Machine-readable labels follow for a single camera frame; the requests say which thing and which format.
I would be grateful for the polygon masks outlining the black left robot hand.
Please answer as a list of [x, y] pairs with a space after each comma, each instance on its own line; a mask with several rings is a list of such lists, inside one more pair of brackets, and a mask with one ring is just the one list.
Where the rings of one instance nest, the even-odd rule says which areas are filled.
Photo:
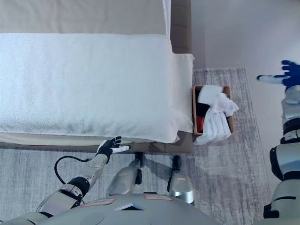
[[121, 146], [121, 136], [117, 136], [110, 140], [104, 140], [98, 147], [97, 155], [105, 155], [107, 158], [106, 164], [108, 164], [110, 157], [113, 153], [121, 153], [130, 149], [130, 146]]

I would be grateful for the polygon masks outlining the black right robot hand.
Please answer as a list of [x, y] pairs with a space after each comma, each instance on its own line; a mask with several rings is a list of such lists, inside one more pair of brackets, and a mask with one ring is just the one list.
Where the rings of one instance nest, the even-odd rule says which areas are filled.
[[282, 84], [285, 86], [285, 90], [288, 90], [292, 86], [300, 84], [300, 65], [290, 61], [281, 61], [282, 75], [259, 75], [256, 77], [258, 81], [271, 83], [271, 84]]

